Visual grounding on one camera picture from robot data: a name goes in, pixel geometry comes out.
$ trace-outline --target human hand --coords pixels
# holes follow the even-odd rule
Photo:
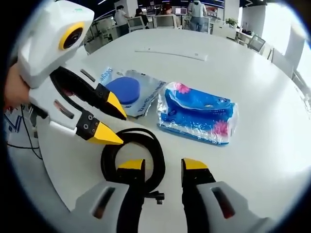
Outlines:
[[[17,64],[10,67],[4,86],[5,108],[29,103],[29,86],[19,75]]]

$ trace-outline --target pink flower print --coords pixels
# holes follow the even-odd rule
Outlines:
[[[181,94],[186,94],[190,92],[190,88],[183,85],[182,83],[176,83],[175,84],[176,90]]]
[[[220,120],[214,124],[212,132],[220,136],[228,136],[228,124],[227,122]]]

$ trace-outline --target tissue package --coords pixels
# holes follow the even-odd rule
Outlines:
[[[164,131],[226,145],[235,131],[238,106],[182,83],[168,83],[158,94],[157,113]]]

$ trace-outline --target blue packaging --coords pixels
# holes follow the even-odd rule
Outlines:
[[[166,84],[161,80],[136,70],[123,72],[110,67],[107,67],[101,74],[99,82],[101,85],[106,86],[108,83],[120,77],[133,78],[139,82],[139,98],[131,104],[122,104],[126,114],[132,117],[145,116],[159,91]]]
[[[169,83],[158,94],[158,126],[175,134],[216,145],[233,135],[238,106],[230,99]]]

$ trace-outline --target white round table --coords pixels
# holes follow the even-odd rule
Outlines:
[[[207,60],[135,52],[148,47],[197,52],[206,54]],[[163,147],[166,174],[157,190],[165,192],[166,199],[163,206],[145,201],[140,232],[187,232],[181,202],[180,161],[184,157],[206,163],[216,180],[227,182],[248,199],[250,210],[275,220],[292,208],[309,182],[311,121],[294,83],[259,54],[206,33],[152,29],[123,36],[82,62],[98,78],[106,67],[135,69],[239,105],[235,134],[229,145],[217,147],[160,131],[154,106],[134,123],[106,116],[77,100],[114,131],[137,127],[137,123],[147,127]],[[103,146],[55,132],[47,120],[38,119],[38,135],[51,181],[72,210],[80,195],[103,180],[99,165]],[[118,154],[117,164],[141,157],[150,160],[145,149],[127,145]]]

